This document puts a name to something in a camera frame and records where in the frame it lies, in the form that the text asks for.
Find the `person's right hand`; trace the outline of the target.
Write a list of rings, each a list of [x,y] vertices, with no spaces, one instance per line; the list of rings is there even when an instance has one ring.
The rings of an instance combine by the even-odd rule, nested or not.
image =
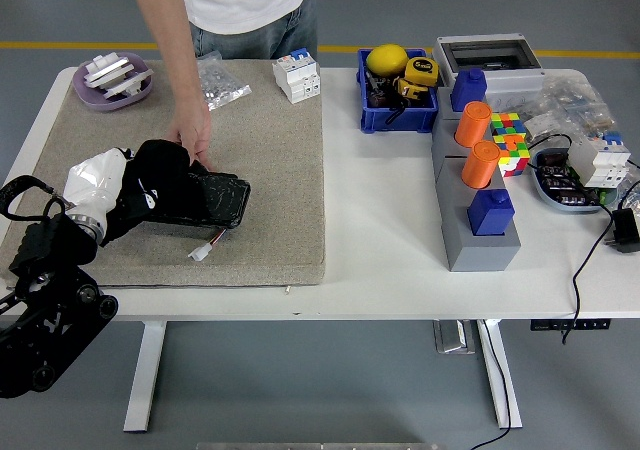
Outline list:
[[[179,100],[174,106],[166,139],[185,148],[192,162],[198,161],[212,170],[208,158],[210,136],[211,116],[207,104],[197,99]]]

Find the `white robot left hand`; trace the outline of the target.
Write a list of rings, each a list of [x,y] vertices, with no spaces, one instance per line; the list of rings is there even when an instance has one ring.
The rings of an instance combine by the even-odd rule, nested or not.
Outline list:
[[[68,213],[90,217],[105,228],[130,157],[128,149],[112,148],[71,167],[63,190],[63,198],[73,204]]]

